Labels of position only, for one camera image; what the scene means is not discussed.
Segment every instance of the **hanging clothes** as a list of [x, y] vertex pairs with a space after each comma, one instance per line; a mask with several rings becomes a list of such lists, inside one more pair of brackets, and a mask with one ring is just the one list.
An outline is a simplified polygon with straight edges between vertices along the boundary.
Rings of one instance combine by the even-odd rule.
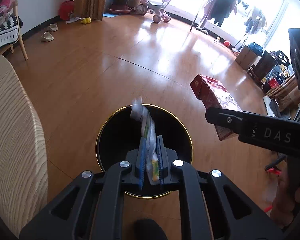
[[221, 27], [225, 18], [228, 18], [230, 13], [235, 9], [235, 14], [237, 14], [237, 0], [217, 0], [212, 12], [211, 19], [215, 19], [214, 24], [218, 23]]
[[228, 18], [230, 16], [230, 13], [232, 11], [234, 11], [234, 15], [237, 15], [237, 4], [238, 4], [238, 0], [229, 0], [230, 1], [230, 7], [229, 7], [229, 11], [226, 14], [226, 18]]
[[211, 20], [211, 12], [216, 0], [207, 0], [207, 2], [202, 6], [204, 15], [200, 20], [198, 26], [203, 29], [208, 20]]
[[244, 23], [244, 25], [247, 27], [246, 33], [258, 33], [263, 27], [266, 26], [266, 17], [259, 8], [254, 7], [251, 11], [250, 17]]
[[246, 4], [244, 1], [242, 1], [242, 5], [243, 5], [245, 11], [249, 8], [249, 5]]

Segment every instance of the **stroller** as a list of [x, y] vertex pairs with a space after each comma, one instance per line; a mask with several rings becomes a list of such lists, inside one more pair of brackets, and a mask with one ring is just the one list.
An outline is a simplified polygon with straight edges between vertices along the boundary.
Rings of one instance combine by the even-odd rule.
[[155, 15], [152, 17], [152, 20], [155, 23], [159, 23], [161, 21], [169, 22], [171, 20], [171, 16], [165, 12], [165, 8], [171, 0], [162, 0], [162, 4], [154, 4], [147, 0], [141, 0], [141, 4], [138, 5], [136, 11], [140, 15], [145, 15], [148, 12], [148, 7], [155, 11]]

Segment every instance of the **red ball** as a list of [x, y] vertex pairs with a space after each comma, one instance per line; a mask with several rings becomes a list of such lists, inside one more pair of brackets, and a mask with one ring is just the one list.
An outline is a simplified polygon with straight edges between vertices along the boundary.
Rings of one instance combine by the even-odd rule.
[[229, 42], [229, 41], [225, 41], [223, 44], [224, 44], [226, 47], [229, 47], [229, 46], [230, 46], [230, 42]]

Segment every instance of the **paper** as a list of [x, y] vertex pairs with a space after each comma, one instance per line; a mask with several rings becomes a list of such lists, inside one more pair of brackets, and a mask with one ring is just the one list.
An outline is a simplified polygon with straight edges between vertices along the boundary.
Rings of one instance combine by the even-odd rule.
[[74, 17], [74, 18], [71, 18], [69, 21], [66, 21], [66, 24], [67, 23], [73, 23], [73, 22], [76, 22], [77, 20], [81, 20], [82, 18], [80, 17]]
[[112, 13], [103, 13], [104, 17], [115, 17], [118, 16], [118, 14], [112, 14]]

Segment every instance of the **plastic bag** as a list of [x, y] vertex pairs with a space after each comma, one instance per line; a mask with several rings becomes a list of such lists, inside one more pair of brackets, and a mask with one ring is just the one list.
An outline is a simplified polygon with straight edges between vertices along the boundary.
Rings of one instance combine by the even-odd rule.
[[262, 56], [263, 54], [263, 47], [256, 44], [255, 42], [252, 42], [248, 45], [248, 48], [251, 49], [257, 56]]
[[146, 139], [146, 172], [151, 185], [159, 184], [158, 156], [155, 152], [157, 137], [155, 135], [154, 121], [149, 110], [141, 105], [141, 98], [132, 102], [130, 118], [141, 122], [141, 136]]

